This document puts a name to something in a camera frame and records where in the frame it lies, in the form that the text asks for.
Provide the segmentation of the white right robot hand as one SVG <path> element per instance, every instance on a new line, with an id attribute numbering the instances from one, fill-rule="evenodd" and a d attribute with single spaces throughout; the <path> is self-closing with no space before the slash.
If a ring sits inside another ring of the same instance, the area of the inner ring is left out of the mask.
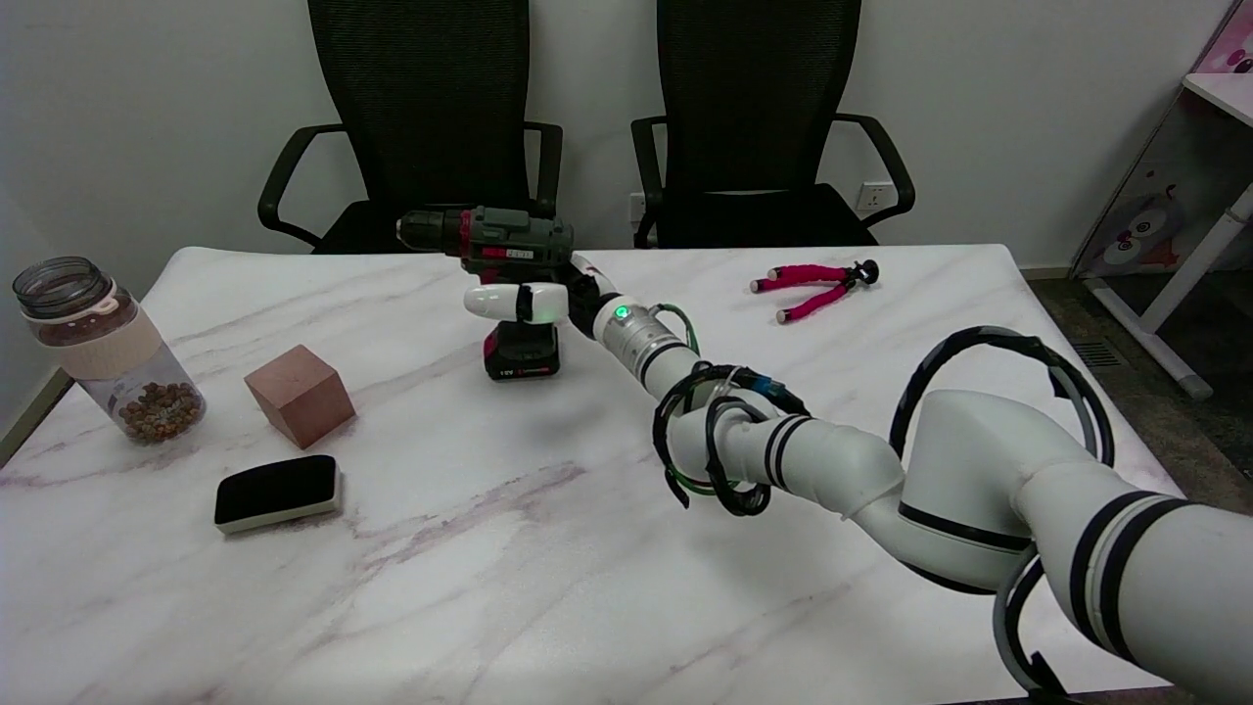
<path id="1" fill-rule="evenodd" d="M 591 339 L 599 311 L 618 294 L 604 272 L 576 253 L 549 280 L 471 287 L 464 294 L 464 307 L 472 316 L 525 326 L 558 324 L 568 318 Z"/>

